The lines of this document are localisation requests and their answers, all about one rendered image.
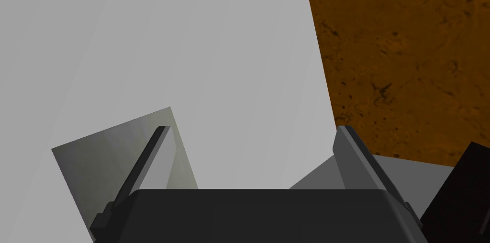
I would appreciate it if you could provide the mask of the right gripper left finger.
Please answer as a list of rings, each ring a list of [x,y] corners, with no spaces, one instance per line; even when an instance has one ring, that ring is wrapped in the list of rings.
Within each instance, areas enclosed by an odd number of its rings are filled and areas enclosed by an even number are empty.
[[[147,142],[116,196],[116,207],[139,189],[165,189],[176,156],[176,143],[170,126],[159,126]]]

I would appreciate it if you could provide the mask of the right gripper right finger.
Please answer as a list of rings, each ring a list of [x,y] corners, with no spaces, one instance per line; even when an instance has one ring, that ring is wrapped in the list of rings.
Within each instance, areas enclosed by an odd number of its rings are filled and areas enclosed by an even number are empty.
[[[333,154],[346,189],[382,189],[401,205],[406,205],[399,190],[353,127],[336,128]]]

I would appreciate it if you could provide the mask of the grey square panel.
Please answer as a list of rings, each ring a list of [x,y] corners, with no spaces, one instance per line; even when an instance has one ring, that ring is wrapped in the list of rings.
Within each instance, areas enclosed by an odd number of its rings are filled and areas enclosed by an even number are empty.
[[[176,156],[165,189],[139,189],[113,203],[159,126],[170,126]],[[53,148],[56,162],[94,243],[191,243],[205,234],[197,189],[171,108]]]

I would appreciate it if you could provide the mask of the black box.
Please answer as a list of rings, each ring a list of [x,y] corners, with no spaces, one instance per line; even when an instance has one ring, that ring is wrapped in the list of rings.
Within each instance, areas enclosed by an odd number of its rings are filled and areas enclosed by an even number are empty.
[[[490,243],[490,148],[469,144],[421,222],[428,243]]]

